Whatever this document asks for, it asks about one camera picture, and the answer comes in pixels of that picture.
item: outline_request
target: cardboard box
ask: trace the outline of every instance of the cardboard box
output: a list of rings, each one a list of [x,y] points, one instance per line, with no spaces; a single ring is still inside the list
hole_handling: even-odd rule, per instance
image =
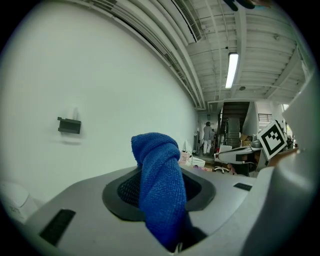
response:
[[[240,140],[242,141],[242,147],[249,146],[251,143],[251,137],[245,134],[241,134]]]

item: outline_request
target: gray plastic surface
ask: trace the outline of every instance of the gray plastic surface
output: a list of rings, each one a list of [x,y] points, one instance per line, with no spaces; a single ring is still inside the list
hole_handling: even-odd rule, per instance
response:
[[[243,248],[243,256],[271,255],[296,232],[318,192],[319,155],[319,150],[299,150],[278,163],[259,218]],[[312,222],[316,234],[317,220]]]
[[[26,223],[39,234],[60,209],[76,212],[57,248],[72,255],[168,255],[168,251],[148,231],[144,222],[123,221],[102,201],[102,191],[110,181],[136,167],[121,169],[75,183],[53,198]],[[190,212],[195,227],[209,237],[183,251],[183,255],[238,255],[252,228],[268,189],[271,169],[262,170],[257,179],[207,172],[183,167],[210,182],[216,196],[202,211]],[[253,186],[251,191],[233,187],[236,183]]]

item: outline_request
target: black object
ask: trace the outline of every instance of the black object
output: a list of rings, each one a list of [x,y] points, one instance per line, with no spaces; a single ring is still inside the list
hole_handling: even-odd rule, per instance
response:
[[[235,155],[235,160],[236,160],[236,161],[239,161],[239,162],[242,162],[242,156],[245,156],[245,155],[243,155],[243,154],[236,154],[236,155]]]
[[[40,237],[56,246],[75,214],[73,210],[60,210],[40,233]]]
[[[201,240],[205,239],[207,235],[198,227],[192,225],[189,213],[184,218],[184,226],[182,232],[182,248],[181,251],[197,244]]]
[[[233,11],[237,12],[238,7],[235,5],[235,0],[223,0]],[[244,8],[247,9],[254,9],[255,5],[252,3],[249,3],[245,0],[236,0],[240,5],[242,5]]]
[[[251,185],[247,185],[247,184],[243,184],[243,183],[237,183],[234,185],[234,187],[238,188],[238,189],[246,190],[246,191],[250,191],[252,188]]]
[[[59,132],[71,133],[71,134],[80,134],[81,121],[72,120],[72,119],[63,119],[58,117],[60,121],[60,126],[58,128]]]
[[[109,184],[102,192],[104,205],[117,217],[125,221],[145,221],[146,216],[139,206],[141,169],[123,175]],[[187,212],[201,211],[215,197],[214,185],[204,178],[181,169],[186,192]]]

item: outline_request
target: pipe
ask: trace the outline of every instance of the pipe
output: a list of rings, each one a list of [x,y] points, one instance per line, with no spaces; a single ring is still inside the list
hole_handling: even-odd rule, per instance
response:
[[[220,94],[221,94],[221,84],[222,84],[222,54],[221,54],[221,45],[220,45],[220,38],[219,38],[219,34],[218,34],[218,29],[217,29],[217,24],[216,24],[216,20],[214,17],[214,14],[212,13],[211,7],[209,6],[208,0],[204,0],[206,7],[208,8],[209,12],[210,12],[210,16],[211,16],[211,20],[213,22],[213,26],[214,26],[214,31],[216,34],[216,40],[218,43],[218,47],[219,47],[219,58],[220,58],[220,84],[219,84],[219,99],[220,99]]]
[[[171,17],[171,15],[168,13],[168,11],[161,5],[161,3],[158,2],[158,0],[149,0],[151,1],[157,8],[158,10],[165,16],[165,18],[169,21],[175,32],[179,35],[179,38],[183,42],[184,46],[188,46],[187,39],[185,35],[182,33],[181,29],[175,22],[175,20]]]
[[[202,26],[201,20],[199,18],[199,15],[198,15],[198,13],[196,11],[196,8],[195,8],[194,4],[192,3],[192,1],[190,1],[190,4],[191,4],[191,6],[192,6],[192,8],[193,8],[198,20],[199,20],[200,26]],[[216,98],[216,93],[217,93],[217,77],[216,77],[216,71],[215,71],[214,55],[212,53],[211,44],[209,42],[209,39],[207,37],[205,29],[203,29],[203,34],[204,34],[205,40],[207,41],[207,43],[209,45],[209,50],[210,50],[210,55],[211,55],[211,60],[212,60],[212,71],[213,71],[214,81],[215,81],[215,91],[214,91],[214,99],[215,99]]]
[[[171,56],[170,50],[167,49],[168,47],[167,47],[166,45],[164,45],[164,43],[157,38],[157,35],[154,33],[154,31],[152,31],[150,28],[146,27],[146,25],[145,25],[143,22],[141,22],[141,21],[139,20],[139,18],[135,17],[135,16],[132,14],[130,8],[127,8],[125,5],[124,5],[124,8],[123,8],[123,7],[121,7],[121,6],[113,5],[113,4],[109,3],[109,2],[101,2],[101,1],[99,1],[99,0],[95,0],[95,2],[100,3],[100,4],[102,4],[102,5],[106,6],[106,7],[112,8],[112,9],[116,10],[117,12],[120,12],[121,15],[124,15],[124,16],[128,17],[128,18],[129,18],[129,21],[130,21],[130,20],[133,20],[135,23],[137,23],[139,26],[141,26],[142,29],[146,30],[146,32],[149,33],[150,36],[152,36],[152,37],[157,41],[157,43],[159,43],[159,45],[161,45],[161,47],[163,48],[163,51],[166,51],[166,52],[168,53],[168,55]],[[122,21],[120,21],[119,23],[121,23],[124,27],[128,28],[128,29],[129,29],[130,31],[132,31],[135,35],[137,35],[137,33],[136,33],[134,30],[132,30],[130,26],[125,25]],[[190,90],[188,89],[188,86],[182,81],[182,79],[181,79],[180,76],[177,74],[177,72],[176,72],[173,68],[171,68],[171,65],[168,63],[168,61],[167,61],[166,59],[163,58],[163,56],[161,57],[161,59],[164,60],[164,62],[170,67],[170,69],[174,71],[174,74],[175,74],[175,75],[178,77],[178,79],[182,82],[182,85],[186,88],[186,90],[187,90],[188,93],[190,94],[192,100],[194,101],[194,96],[193,96],[193,94],[190,92]]]
[[[202,88],[200,86],[199,78],[196,73],[194,64],[192,63],[190,56],[189,56],[189,53],[187,52],[186,47],[185,47],[184,43],[181,41],[177,32],[174,30],[174,28],[168,22],[166,17],[150,1],[147,1],[147,0],[130,0],[130,1],[134,2],[134,3],[138,2],[137,6],[141,9],[146,9],[146,11],[147,11],[146,14],[149,15],[149,17],[154,16],[157,19],[158,24],[161,24],[160,26],[162,27],[162,30],[167,29],[169,31],[169,34],[174,38],[178,48],[181,50],[181,53],[182,53],[185,61],[187,62],[190,70],[191,70],[191,73],[194,77],[196,87],[200,93],[200,97],[202,100],[202,106],[206,107],[204,95],[202,92]]]
[[[149,28],[151,28],[153,31],[155,31],[155,33],[160,36],[160,38],[162,39],[162,41],[165,43],[165,45],[171,50],[171,52],[173,53],[174,57],[176,58],[176,60],[179,62],[181,68],[183,69],[183,72],[186,76],[186,78],[188,79],[191,88],[195,94],[195,97],[197,99],[197,102],[199,103],[199,106],[202,107],[202,102],[199,98],[199,95],[197,93],[197,90],[195,88],[195,85],[193,83],[193,80],[187,70],[187,67],[185,66],[183,60],[181,59],[179,53],[177,52],[177,50],[175,49],[174,45],[170,42],[170,40],[168,39],[168,37],[165,35],[165,33],[158,27],[158,25],[145,13],[143,12],[140,8],[138,8],[136,5],[134,5],[133,3],[129,2],[128,0],[118,0],[116,5],[118,7],[118,4],[121,4],[122,6],[124,6],[125,8],[131,10],[137,19],[139,19],[140,21],[144,21]]]
[[[226,22],[226,18],[225,18],[225,13],[224,13],[224,10],[222,9],[220,0],[218,0],[218,3],[219,3],[220,9],[221,9],[221,13],[222,13],[222,17],[223,17],[223,22],[224,22],[224,27],[225,27],[225,33],[226,33],[226,41],[227,41],[227,43],[228,43],[228,52],[229,52],[229,51],[230,51],[229,34],[228,34],[228,27],[227,27],[227,22]]]
[[[135,31],[131,26],[127,25],[122,20],[120,20],[117,17],[113,16],[111,13],[109,13],[109,12],[107,12],[105,10],[102,10],[100,7],[97,7],[97,6],[95,6],[95,5],[91,4],[91,3],[84,2],[84,1],[81,1],[81,0],[66,0],[66,1],[71,2],[71,3],[76,3],[76,4],[79,4],[79,5],[85,6],[85,7],[89,7],[90,9],[93,9],[93,10],[99,12],[99,13],[102,13],[102,14],[108,16],[109,18],[112,18],[114,21],[118,22],[119,24],[124,26],[126,29],[131,31],[133,34],[135,34],[140,40],[142,40],[146,45],[148,45],[152,49],[152,51],[155,52],[155,54],[162,59],[162,61],[164,61],[166,63],[166,65],[170,68],[170,70],[175,74],[175,76],[182,83],[182,85],[184,86],[186,91],[190,94],[194,105],[197,106],[197,103],[196,103],[196,100],[195,100],[193,94],[191,93],[191,91],[189,90],[187,85],[182,81],[182,79],[177,74],[175,69],[168,63],[168,61],[154,47],[150,46],[150,43],[148,41],[146,41],[146,39],[143,36],[141,36],[139,33],[137,33],[137,31]]]

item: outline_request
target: black slot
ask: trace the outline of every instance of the black slot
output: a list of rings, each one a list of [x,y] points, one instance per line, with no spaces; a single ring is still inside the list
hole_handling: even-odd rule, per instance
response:
[[[215,197],[214,185],[189,171],[181,169],[186,192],[187,212],[201,211]],[[102,192],[104,205],[113,214],[125,221],[145,221],[145,214],[139,209],[141,169],[137,169],[111,181]]]
[[[252,188],[252,186],[247,185],[247,184],[243,184],[243,183],[237,183],[234,185],[234,187],[236,187],[238,189],[246,190],[246,191],[250,191]]]
[[[58,117],[60,121],[60,126],[58,128],[59,132],[70,133],[70,134],[80,134],[81,121],[72,119],[63,119]]]
[[[73,210],[61,209],[40,233],[40,237],[56,246],[75,214]]]
[[[238,162],[242,162],[242,156],[244,156],[243,154],[236,154],[235,155],[235,160]]]

